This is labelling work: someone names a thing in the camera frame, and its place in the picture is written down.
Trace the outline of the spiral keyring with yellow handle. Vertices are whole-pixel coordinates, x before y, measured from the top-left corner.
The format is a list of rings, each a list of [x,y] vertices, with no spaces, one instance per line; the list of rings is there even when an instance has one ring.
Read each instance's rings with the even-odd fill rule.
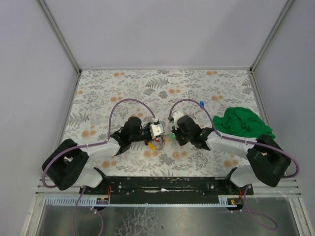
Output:
[[[165,148],[167,143],[172,142],[171,135],[162,135],[160,137],[154,138],[148,143],[148,147],[151,150],[162,150]]]

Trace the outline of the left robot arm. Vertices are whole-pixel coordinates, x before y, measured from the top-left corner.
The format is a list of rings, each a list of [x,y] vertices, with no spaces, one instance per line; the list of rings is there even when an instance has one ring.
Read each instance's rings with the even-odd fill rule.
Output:
[[[97,168],[87,167],[88,160],[123,154],[132,143],[144,142],[147,145],[163,133],[157,118],[142,126],[139,118],[130,117],[106,142],[78,146],[72,139],[67,139],[43,163],[43,185],[60,191],[74,185],[96,188],[105,175]]]

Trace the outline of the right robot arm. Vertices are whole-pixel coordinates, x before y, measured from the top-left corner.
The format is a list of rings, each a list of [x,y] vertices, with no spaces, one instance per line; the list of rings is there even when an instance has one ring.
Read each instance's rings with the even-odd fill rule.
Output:
[[[235,154],[249,161],[249,165],[230,171],[227,179],[238,187],[262,182],[276,187],[291,164],[291,159],[268,135],[244,138],[223,134],[214,128],[201,128],[194,120],[175,112],[169,118],[172,133],[180,146],[191,143],[197,149]]]

